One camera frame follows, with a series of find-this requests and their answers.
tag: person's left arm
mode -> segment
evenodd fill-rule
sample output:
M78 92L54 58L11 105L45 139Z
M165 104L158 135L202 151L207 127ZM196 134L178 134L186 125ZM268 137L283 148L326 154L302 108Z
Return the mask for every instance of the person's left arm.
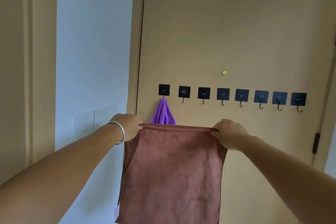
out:
M117 114L112 120L124 128L125 141L141 129L135 115ZM0 222L57 224L99 162L122 139L119 126L106 124L5 182L0 186Z

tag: towel tag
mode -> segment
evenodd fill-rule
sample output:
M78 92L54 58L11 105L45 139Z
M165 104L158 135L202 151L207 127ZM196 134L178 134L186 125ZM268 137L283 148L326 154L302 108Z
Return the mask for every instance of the towel tag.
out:
M118 216L119 216L119 209L120 209L120 203L118 206L114 209L114 222L116 222Z

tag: forearm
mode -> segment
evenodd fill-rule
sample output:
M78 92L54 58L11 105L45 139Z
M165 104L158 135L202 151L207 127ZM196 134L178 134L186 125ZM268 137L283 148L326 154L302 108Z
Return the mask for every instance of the forearm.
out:
M1 222L57 224L95 167L122 137L118 126L104 125L0 186Z
M301 224L336 223L336 180L259 138L241 151L262 172Z

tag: person's right arm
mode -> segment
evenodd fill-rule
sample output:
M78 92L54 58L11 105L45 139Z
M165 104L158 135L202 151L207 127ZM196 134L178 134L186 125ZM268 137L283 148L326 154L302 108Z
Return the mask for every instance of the person's right arm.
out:
M258 168L301 224L336 223L336 179L276 149L231 120L212 134L230 150L238 150Z

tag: cloth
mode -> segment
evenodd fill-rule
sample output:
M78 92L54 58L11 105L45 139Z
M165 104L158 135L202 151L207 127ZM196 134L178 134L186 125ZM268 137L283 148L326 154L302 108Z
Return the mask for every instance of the cloth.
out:
M227 149L213 128L144 124L125 143L119 224L217 224Z
M169 110L168 103L164 98L160 100L151 123L176 125L175 119Z

